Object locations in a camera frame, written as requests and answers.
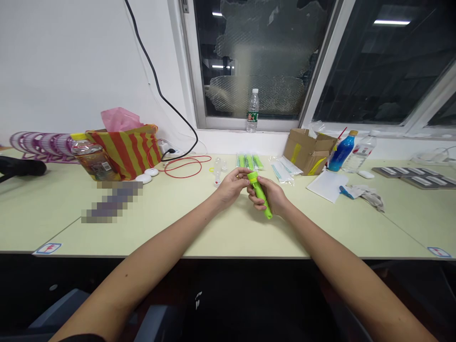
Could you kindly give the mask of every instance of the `green tube in plastic packaging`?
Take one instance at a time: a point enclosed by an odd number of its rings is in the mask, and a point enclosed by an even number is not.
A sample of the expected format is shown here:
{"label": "green tube in plastic packaging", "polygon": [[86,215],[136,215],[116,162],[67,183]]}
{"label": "green tube in plastic packaging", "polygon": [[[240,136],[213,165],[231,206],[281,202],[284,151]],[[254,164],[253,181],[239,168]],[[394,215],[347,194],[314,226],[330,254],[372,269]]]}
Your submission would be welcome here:
{"label": "green tube in plastic packaging", "polygon": [[271,212],[271,209],[269,208],[269,204],[266,200],[266,195],[263,191],[263,188],[261,187],[261,184],[258,183],[258,180],[257,180],[257,177],[258,177],[258,172],[251,172],[247,175],[247,178],[248,180],[250,181],[250,184],[252,184],[253,186],[253,189],[255,190],[255,194],[258,198],[262,199],[263,201],[265,201],[265,206],[266,206],[266,210],[265,210],[265,216],[267,219],[271,219],[272,218],[272,212]]}
{"label": "green tube in plastic packaging", "polygon": [[258,166],[258,168],[260,170],[264,169],[263,163],[261,162],[260,157],[258,156],[258,154],[255,154],[253,156],[253,160],[255,161],[255,164]]}
{"label": "green tube in plastic packaging", "polygon": [[254,165],[253,165],[253,158],[252,158],[252,155],[251,155],[251,154],[248,154],[248,155],[247,155],[247,164],[248,164],[248,168],[249,168],[250,170],[253,171],[253,170],[255,169],[255,167],[254,167]]}
{"label": "green tube in plastic packaging", "polygon": [[246,156],[244,154],[239,154],[237,156],[237,161],[239,162],[240,167],[246,166]]}

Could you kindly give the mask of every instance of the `red cable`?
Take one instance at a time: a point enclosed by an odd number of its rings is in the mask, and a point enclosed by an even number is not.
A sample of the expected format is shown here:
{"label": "red cable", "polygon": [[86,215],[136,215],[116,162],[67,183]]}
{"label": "red cable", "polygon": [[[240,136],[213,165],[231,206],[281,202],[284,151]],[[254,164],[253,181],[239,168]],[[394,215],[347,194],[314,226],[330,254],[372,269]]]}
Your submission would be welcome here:
{"label": "red cable", "polygon": [[[151,164],[151,161],[150,161],[150,159],[149,159],[149,156],[151,155],[151,154],[150,154],[151,148],[152,148],[152,146],[151,146],[151,147],[149,148],[149,150],[147,151],[147,162],[149,163],[149,166],[150,166],[150,167],[153,167],[152,164]],[[198,158],[198,157],[208,157],[209,159],[206,160],[206,161],[199,161],[198,159],[195,159],[195,158]],[[193,160],[195,160],[195,161],[194,161],[194,162],[192,161],[192,162],[188,162],[188,163],[179,165],[178,167],[175,167],[174,169],[168,169],[168,170],[166,169],[166,168],[168,167],[168,165],[171,165],[171,164],[174,163],[174,162],[178,162],[178,161],[181,161],[181,160],[184,160],[184,159],[193,159]],[[201,170],[203,169],[203,165],[202,165],[201,163],[209,162],[209,161],[211,161],[211,160],[212,160],[212,157],[207,156],[207,155],[205,155],[205,156],[193,156],[193,157],[179,158],[179,159],[175,159],[175,160],[173,160],[173,161],[170,161],[168,164],[166,164],[164,170],[159,170],[159,169],[157,169],[157,170],[160,171],[160,172],[164,172],[164,173],[166,173],[168,176],[173,177],[173,178],[189,178],[189,177],[193,177],[193,176],[195,176],[195,175],[197,175],[198,173],[201,172]],[[170,174],[167,172],[167,171],[172,171],[172,170],[181,168],[182,166],[185,166],[185,165],[196,164],[196,163],[199,164],[199,170],[198,170],[197,173],[194,173],[193,175],[190,175],[190,176],[176,177],[176,176],[170,175]]]}

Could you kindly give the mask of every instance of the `power strip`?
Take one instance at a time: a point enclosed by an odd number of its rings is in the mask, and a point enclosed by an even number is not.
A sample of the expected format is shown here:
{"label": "power strip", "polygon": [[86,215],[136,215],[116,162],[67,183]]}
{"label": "power strip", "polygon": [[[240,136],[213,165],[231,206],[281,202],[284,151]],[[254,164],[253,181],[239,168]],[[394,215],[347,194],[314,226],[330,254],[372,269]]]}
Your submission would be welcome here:
{"label": "power strip", "polygon": [[161,151],[161,154],[163,155],[166,151],[168,151],[170,148],[174,149],[174,153],[170,153],[168,152],[166,155],[165,155],[165,158],[174,158],[174,157],[180,157],[184,154],[183,151],[177,149],[177,148],[174,148],[174,147],[171,147],[170,144],[168,144],[167,142],[164,142],[164,141],[159,141],[158,142],[158,146],[160,147],[160,151]]}

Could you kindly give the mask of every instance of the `white computer mouse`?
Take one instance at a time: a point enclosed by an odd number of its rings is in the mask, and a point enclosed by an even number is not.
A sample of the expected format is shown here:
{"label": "white computer mouse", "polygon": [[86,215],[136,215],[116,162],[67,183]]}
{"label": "white computer mouse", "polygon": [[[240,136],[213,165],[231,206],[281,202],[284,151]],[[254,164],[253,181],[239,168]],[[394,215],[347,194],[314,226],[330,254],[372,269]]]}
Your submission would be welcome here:
{"label": "white computer mouse", "polygon": [[141,181],[143,184],[147,184],[152,180],[151,175],[142,174],[134,179],[135,181]]}
{"label": "white computer mouse", "polygon": [[159,174],[157,169],[147,169],[144,171],[145,174],[148,174],[149,176],[156,176]]}
{"label": "white computer mouse", "polygon": [[358,174],[367,179],[372,179],[375,177],[372,173],[367,172],[367,171],[358,171]]}

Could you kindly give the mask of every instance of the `yellow tape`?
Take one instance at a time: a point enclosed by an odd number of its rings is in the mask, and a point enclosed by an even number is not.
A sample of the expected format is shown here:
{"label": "yellow tape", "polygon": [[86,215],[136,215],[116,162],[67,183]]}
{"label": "yellow tape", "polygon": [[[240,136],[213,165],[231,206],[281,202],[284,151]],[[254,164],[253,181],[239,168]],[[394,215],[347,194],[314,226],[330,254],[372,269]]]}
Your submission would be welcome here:
{"label": "yellow tape", "polygon": [[293,156],[291,157],[291,160],[290,160],[293,164],[296,163],[296,158],[298,157],[300,150],[301,150],[301,145],[296,144],[296,146],[294,147]]}
{"label": "yellow tape", "polygon": [[324,161],[326,159],[326,157],[324,157],[323,159],[320,159],[319,161],[317,161],[317,163],[312,167],[312,169],[309,171],[309,176],[313,176],[315,175],[315,171],[317,170],[318,168],[318,165],[321,164],[322,161]]}

